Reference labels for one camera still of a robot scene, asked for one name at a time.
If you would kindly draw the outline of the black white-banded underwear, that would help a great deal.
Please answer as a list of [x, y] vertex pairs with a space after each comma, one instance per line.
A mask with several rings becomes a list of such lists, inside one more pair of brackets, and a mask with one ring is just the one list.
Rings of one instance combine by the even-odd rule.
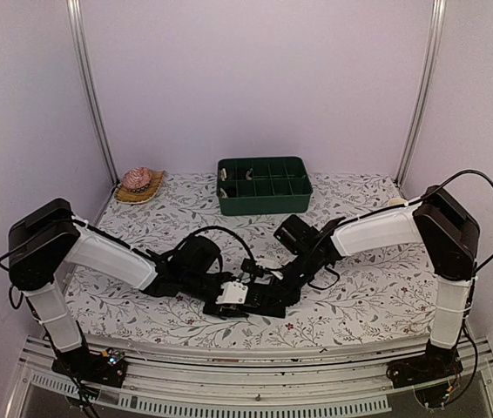
[[248, 286], [243, 310], [249, 314], [284, 319], [286, 306], [269, 285], [252, 283]]

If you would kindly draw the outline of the green divided storage box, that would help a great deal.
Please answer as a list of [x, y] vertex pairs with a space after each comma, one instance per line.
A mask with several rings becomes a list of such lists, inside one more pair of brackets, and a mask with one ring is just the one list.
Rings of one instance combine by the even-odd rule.
[[[253, 168], [253, 181], [238, 180], [239, 167]], [[224, 216], [306, 212], [313, 187], [296, 156], [224, 158], [217, 164], [216, 194]]]

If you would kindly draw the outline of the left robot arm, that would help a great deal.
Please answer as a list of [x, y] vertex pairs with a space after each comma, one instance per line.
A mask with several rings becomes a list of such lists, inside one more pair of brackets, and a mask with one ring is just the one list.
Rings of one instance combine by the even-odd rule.
[[65, 366], [88, 378], [97, 371], [97, 359], [55, 281], [59, 267], [91, 269], [152, 297], [188, 293], [220, 311], [245, 304], [248, 286], [224, 270], [212, 273], [219, 257], [219, 248], [199, 232], [164, 253], [140, 250], [90, 225], [58, 198], [10, 227], [0, 267], [29, 301]]

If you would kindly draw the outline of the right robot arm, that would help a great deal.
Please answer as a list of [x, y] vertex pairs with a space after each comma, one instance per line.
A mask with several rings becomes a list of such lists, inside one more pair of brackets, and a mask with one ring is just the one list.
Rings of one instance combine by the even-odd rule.
[[299, 302], [301, 289], [324, 267], [382, 247], [424, 245], [437, 278], [436, 310], [418, 372], [437, 379], [450, 368], [463, 327], [469, 292], [476, 278], [480, 228], [476, 220], [443, 189], [431, 186], [419, 199], [383, 208], [356, 219], [338, 218], [322, 229], [299, 216], [288, 216], [274, 233], [294, 255], [281, 278], [253, 285], [248, 300], [254, 312], [284, 317]]

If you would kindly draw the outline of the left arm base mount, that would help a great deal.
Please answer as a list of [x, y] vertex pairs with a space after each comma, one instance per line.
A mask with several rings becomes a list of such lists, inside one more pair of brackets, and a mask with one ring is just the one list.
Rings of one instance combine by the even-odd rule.
[[91, 382], [112, 388], [122, 388], [128, 362], [124, 355], [111, 348], [95, 354], [88, 347], [57, 353], [51, 370], [75, 381]]

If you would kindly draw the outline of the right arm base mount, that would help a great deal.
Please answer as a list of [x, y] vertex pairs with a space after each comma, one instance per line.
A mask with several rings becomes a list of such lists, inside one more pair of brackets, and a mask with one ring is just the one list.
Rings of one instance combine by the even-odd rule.
[[462, 371], [463, 365], [455, 348], [427, 345], [423, 354], [389, 362], [386, 377], [394, 388], [405, 388], [456, 376]]

